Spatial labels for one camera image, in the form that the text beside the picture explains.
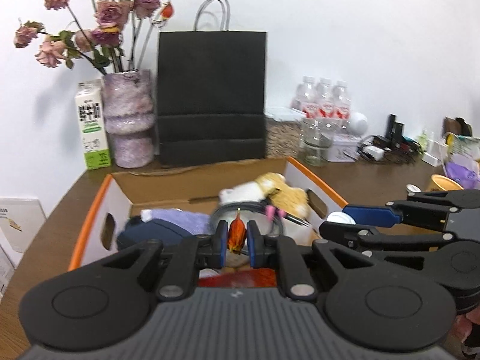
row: box handle hole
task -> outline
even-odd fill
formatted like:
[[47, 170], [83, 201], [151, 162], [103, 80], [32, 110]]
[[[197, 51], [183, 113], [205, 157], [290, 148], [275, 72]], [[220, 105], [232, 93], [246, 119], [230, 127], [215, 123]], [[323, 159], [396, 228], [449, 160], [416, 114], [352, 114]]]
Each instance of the box handle hole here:
[[112, 239], [115, 232], [115, 219], [113, 215], [108, 213], [105, 217], [105, 222], [100, 236], [102, 245], [108, 251], [112, 249]]

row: yellow cup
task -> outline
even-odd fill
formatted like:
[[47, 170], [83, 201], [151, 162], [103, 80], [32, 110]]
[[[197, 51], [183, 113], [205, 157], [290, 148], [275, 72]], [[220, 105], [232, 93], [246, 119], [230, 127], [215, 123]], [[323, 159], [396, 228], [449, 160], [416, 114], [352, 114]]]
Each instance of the yellow cup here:
[[427, 188], [427, 192], [430, 191], [456, 191], [462, 190], [463, 187], [453, 181], [452, 179], [442, 175], [432, 175], [430, 185]]

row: white wall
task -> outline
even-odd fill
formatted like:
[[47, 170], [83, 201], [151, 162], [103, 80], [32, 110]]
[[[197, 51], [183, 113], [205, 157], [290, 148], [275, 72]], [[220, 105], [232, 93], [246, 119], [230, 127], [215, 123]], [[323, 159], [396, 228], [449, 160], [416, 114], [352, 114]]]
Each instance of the white wall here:
[[[176, 15], [168, 29], [189, 30], [202, 1], [172, 0]], [[463, 116], [480, 131], [480, 0], [230, 2], [231, 29], [269, 33], [268, 105], [289, 104], [302, 76], [314, 75], [348, 81], [370, 132], [383, 132], [389, 113], [410, 136], [422, 127], [439, 134], [447, 115]], [[55, 32], [70, 21], [66, 10], [46, 11], [43, 0], [0, 5], [0, 195], [39, 197], [49, 214], [85, 169], [73, 95], [76, 83], [95, 72], [82, 61], [73, 72], [47, 69], [33, 57], [38, 42], [22, 50], [12, 45], [18, 17]], [[89, 0], [72, 0], [72, 7], [85, 27], [94, 25]], [[152, 40], [145, 67], [155, 69], [155, 49]]]

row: blue gripper pad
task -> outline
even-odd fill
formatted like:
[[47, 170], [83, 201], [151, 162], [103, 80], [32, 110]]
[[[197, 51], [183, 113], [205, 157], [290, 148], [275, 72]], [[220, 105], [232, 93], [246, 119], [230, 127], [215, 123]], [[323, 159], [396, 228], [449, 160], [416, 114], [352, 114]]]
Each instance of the blue gripper pad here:
[[402, 215], [396, 214], [388, 207], [349, 204], [344, 207], [343, 212], [350, 215], [357, 225], [393, 227], [398, 223], [402, 223]]

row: barcode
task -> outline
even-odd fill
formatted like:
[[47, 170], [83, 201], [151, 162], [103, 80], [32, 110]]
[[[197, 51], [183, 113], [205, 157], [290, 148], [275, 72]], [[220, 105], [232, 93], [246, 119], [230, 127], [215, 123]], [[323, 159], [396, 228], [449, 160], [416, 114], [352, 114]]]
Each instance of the barcode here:
[[81, 122], [100, 118], [100, 103], [78, 106], [78, 117]]

